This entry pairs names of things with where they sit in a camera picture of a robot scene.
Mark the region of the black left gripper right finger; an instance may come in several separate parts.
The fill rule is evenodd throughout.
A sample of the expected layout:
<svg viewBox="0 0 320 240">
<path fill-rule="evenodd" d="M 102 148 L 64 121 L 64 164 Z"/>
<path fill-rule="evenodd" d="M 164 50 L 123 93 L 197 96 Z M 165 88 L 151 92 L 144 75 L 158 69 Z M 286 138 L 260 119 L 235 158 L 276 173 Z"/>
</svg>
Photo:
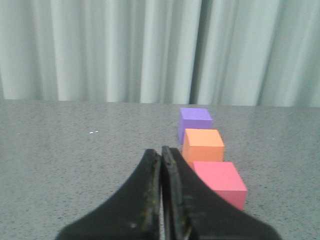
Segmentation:
<svg viewBox="0 0 320 240">
<path fill-rule="evenodd" d="M 161 154 L 165 239 L 281 239 L 273 227 L 237 209 L 212 191 L 177 148 L 163 146 Z"/>
</svg>

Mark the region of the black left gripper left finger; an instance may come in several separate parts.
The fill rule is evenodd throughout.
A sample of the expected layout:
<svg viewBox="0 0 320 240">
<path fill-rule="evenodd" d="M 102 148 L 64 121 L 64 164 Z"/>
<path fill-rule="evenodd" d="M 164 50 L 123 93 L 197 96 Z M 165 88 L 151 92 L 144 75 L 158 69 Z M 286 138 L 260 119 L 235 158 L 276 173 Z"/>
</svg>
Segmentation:
<svg viewBox="0 0 320 240">
<path fill-rule="evenodd" d="M 64 227 L 58 240 L 158 240 L 161 156 L 147 149 L 126 182 L 102 205 Z"/>
</svg>

